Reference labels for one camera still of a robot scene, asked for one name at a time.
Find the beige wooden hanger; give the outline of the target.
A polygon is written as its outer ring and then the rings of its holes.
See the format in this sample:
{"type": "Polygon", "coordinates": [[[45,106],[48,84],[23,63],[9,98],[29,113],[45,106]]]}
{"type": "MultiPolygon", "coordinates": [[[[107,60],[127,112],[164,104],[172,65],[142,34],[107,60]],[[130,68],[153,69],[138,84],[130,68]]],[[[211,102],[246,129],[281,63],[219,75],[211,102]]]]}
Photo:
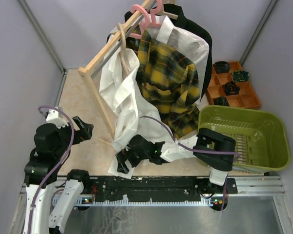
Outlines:
{"type": "Polygon", "coordinates": [[[120,32],[120,42],[121,42],[119,57],[121,60],[121,64],[122,64],[124,73],[126,76],[128,76],[130,73],[130,67],[128,66],[126,58],[125,58],[125,55],[126,55],[126,35],[124,32],[123,25],[121,23],[117,23],[117,28],[118,28],[118,31],[120,32]]]}

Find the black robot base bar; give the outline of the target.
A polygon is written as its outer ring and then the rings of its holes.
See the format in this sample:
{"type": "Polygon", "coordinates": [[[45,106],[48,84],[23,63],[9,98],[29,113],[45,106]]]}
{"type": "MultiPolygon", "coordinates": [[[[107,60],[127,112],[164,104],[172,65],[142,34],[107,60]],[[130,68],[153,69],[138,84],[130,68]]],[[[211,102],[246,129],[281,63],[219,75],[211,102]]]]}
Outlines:
{"type": "Polygon", "coordinates": [[[208,206],[220,211],[226,208],[228,196],[237,193],[233,178],[219,186],[199,176],[98,176],[90,179],[75,205],[79,210],[92,206],[208,206]]]}

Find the pink plastic hanger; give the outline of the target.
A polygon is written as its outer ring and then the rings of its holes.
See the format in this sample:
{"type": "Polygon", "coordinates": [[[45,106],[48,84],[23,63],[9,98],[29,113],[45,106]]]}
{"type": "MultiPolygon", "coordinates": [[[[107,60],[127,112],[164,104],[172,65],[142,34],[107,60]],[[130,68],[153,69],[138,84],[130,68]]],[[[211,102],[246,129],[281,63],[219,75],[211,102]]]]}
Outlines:
{"type": "Polygon", "coordinates": [[[148,28],[160,28],[162,24],[159,21],[159,17],[157,15],[147,14],[144,16],[142,21],[139,23],[140,32],[132,32],[129,34],[130,38],[141,39],[145,30],[148,28]]]}

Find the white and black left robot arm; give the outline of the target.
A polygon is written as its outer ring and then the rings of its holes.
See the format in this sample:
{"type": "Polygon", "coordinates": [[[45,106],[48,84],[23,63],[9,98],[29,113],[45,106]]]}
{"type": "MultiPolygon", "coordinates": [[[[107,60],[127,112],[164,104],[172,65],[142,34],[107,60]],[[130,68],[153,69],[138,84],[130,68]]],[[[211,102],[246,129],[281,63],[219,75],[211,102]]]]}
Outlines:
{"type": "Polygon", "coordinates": [[[78,130],[66,122],[59,127],[46,123],[36,129],[35,148],[24,169],[27,198],[25,234],[64,233],[77,198],[91,190],[88,171],[73,169],[67,175],[56,205],[51,207],[58,171],[69,157],[71,146],[92,138],[93,124],[83,122],[78,116],[73,117],[73,121],[78,130]]]}

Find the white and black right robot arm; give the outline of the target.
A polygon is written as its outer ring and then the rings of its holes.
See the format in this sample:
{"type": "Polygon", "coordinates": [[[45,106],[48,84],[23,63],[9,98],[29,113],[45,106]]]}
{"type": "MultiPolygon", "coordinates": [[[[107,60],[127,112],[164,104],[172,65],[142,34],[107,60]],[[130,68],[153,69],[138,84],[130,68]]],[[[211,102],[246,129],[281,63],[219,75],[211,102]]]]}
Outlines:
{"type": "Polygon", "coordinates": [[[209,166],[209,189],[221,192],[228,173],[233,168],[236,141],[226,135],[201,128],[198,134],[184,140],[151,142],[141,135],[135,135],[129,143],[116,154],[116,172],[128,175],[130,169],[141,161],[148,160],[156,165],[171,163],[185,158],[198,158],[209,166]]]}

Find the yellow black plaid shirt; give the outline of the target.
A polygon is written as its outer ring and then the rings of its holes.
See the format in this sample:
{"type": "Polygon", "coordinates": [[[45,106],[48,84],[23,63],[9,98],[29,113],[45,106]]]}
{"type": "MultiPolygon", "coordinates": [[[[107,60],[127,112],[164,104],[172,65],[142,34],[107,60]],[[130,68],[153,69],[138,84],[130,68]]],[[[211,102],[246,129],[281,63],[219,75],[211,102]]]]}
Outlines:
{"type": "Polygon", "coordinates": [[[198,127],[200,96],[195,65],[171,46],[144,31],[137,58],[140,66],[136,81],[142,96],[159,112],[160,118],[181,138],[198,127]]]}

